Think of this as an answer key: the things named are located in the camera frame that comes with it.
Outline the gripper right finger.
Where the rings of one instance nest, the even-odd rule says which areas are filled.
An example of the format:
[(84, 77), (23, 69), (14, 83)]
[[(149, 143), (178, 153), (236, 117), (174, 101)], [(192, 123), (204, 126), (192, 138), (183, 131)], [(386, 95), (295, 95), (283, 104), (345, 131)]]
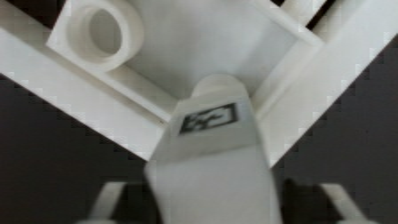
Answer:
[(341, 215), (341, 220), (336, 224), (380, 224), (366, 217), (343, 186), (339, 184), (325, 183), (322, 189)]

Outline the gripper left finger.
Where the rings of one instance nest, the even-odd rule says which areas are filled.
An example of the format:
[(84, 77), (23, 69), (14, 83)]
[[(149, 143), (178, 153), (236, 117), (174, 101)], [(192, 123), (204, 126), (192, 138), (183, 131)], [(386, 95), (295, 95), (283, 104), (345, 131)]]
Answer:
[(117, 224), (112, 218), (117, 203), (126, 187), (124, 182), (108, 182), (103, 185), (87, 218), (76, 224)]

